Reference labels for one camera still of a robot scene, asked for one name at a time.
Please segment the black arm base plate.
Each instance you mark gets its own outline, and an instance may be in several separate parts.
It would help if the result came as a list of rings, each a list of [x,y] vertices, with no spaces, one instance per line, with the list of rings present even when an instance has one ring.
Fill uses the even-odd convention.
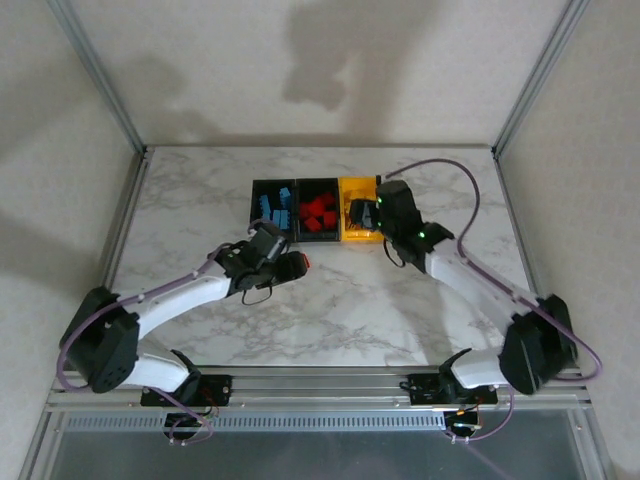
[[[399,383],[415,405],[496,405],[497,393],[487,386],[474,389],[462,387],[453,377],[436,374],[410,374]]]
[[[225,407],[229,404],[232,393],[230,375],[203,375],[198,380],[189,380],[186,387],[181,387],[171,397],[189,407]],[[172,403],[160,394],[144,390],[140,403],[145,407],[167,407]]]

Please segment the small black electronics board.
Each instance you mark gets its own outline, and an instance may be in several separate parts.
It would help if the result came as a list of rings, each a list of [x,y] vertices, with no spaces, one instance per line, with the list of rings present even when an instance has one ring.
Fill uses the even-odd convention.
[[[456,435],[472,435],[482,428],[479,411],[477,409],[461,409],[444,415],[448,430]]]
[[[202,421],[187,413],[169,413],[165,418],[164,428],[167,430],[173,428],[176,431],[198,431],[207,429]]]

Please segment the aluminium frame post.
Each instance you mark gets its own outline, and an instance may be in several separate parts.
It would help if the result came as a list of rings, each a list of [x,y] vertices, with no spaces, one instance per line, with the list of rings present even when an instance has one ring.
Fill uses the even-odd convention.
[[[593,406],[579,402],[568,417],[584,479],[617,480]]]
[[[89,35],[70,0],[45,0],[58,25],[75,51],[99,96],[135,153],[143,154],[146,144],[139,135],[118,94],[106,67],[101,61]]]
[[[566,0],[549,37],[538,55],[505,123],[491,148],[499,162],[514,140],[522,122],[542,91],[554,66],[567,46],[572,34],[592,0]]]
[[[65,425],[64,413],[47,410],[42,413],[18,480],[50,480]]]

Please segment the black plastic bin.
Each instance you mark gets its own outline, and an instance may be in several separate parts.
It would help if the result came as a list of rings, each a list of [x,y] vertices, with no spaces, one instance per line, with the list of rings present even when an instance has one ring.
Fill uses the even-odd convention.
[[[291,191],[291,208],[290,211],[290,230],[283,231],[292,243],[298,240],[299,221],[298,221],[298,195],[296,189],[296,181],[294,179],[271,179],[271,180],[254,180],[252,184],[250,217],[251,223],[261,219],[262,211],[259,206],[259,197],[267,195],[271,205],[271,212],[282,209],[279,199],[279,190],[287,187]]]
[[[323,216],[317,217],[323,224],[323,230],[320,232],[308,231],[303,222],[299,218],[299,205],[312,202],[314,199],[319,198],[325,192],[330,192],[335,196],[336,205],[334,208],[326,209],[325,211],[336,211],[338,215],[338,223],[335,229],[326,229],[323,223]],[[340,241],[340,222],[341,214],[340,210],[340,198],[339,198],[339,185],[337,178],[307,178],[297,180],[297,195],[298,195],[298,221],[299,221],[299,234],[298,242],[339,242]]]

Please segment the aluminium front mounting rail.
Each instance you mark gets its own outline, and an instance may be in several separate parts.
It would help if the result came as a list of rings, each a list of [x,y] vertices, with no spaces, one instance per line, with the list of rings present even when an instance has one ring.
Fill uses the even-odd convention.
[[[203,375],[232,377],[230,400],[222,410],[244,411],[386,411],[410,410],[409,393],[400,382],[411,374],[436,374],[434,366],[210,366]],[[551,380],[534,396],[515,394],[520,410],[591,407],[586,381],[577,370],[575,383]],[[47,411],[134,411],[141,409],[141,389],[120,387],[104,394],[68,392],[54,380],[45,401]]]

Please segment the yellow plastic bin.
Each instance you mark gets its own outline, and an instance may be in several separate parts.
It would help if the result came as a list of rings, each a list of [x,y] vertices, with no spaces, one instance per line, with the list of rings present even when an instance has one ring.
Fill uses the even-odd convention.
[[[353,200],[376,200],[377,180],[375,177],[340,177],[340,240],[350,244],[381,244],[383,235],[356,226],[350,220],[349,212]]]

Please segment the aluminium side rail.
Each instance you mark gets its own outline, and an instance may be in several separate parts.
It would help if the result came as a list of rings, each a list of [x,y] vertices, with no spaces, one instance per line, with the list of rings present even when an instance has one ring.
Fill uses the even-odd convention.
[[[524,217],[515,203],[513,187],[510,185],[510,182],[507,179],[503,162],[500,160],[498,154],[496,152],[492,152],[492,154],[501,189],[505,197],[507,209],[512,223],[512,228],[515,234],[519,254],[525,271],[527,284],[536,294],[546,296],[550,293],[550,290],[543,277],[541,276],[540,269],[535,263],[533,251],[531,250],[531,245],[529,243],[529,239],[527,238],[525,225],[523,223]]]
[[[131,160],[101,254],[99,285],[114,283],[153,154],[154,148],[146,146]]]

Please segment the grey translucent panel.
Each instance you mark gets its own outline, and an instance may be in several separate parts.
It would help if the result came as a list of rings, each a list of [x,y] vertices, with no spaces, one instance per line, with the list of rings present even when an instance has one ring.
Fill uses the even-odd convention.
[[[586,480],[558,435],[530,447],[452,445],[429,432],[223,433],[187,447],[157,434],[71,433],[51,480]]]

